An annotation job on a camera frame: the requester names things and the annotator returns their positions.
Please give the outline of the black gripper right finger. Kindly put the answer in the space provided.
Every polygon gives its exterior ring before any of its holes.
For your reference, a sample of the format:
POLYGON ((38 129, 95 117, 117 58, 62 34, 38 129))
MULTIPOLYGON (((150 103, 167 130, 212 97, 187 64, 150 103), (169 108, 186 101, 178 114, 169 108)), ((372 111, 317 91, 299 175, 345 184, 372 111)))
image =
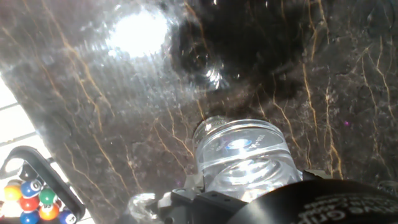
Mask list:
POLYGON ((318 179, 332 179, 330 174, 327 174, 324 170, 304 170, 303 181, 318 180, 318 179))

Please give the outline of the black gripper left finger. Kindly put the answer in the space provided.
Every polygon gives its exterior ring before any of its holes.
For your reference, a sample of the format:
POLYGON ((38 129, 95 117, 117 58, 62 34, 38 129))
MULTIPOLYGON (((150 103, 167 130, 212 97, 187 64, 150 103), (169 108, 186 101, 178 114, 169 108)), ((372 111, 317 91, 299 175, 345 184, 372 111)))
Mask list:
POLYGON ((202 174, 187 176, 182 188, 157 196, 133 196, 127 205, 127 224, 212 224, 227 223, 246 205, 234 197, 205 191, 202 174))

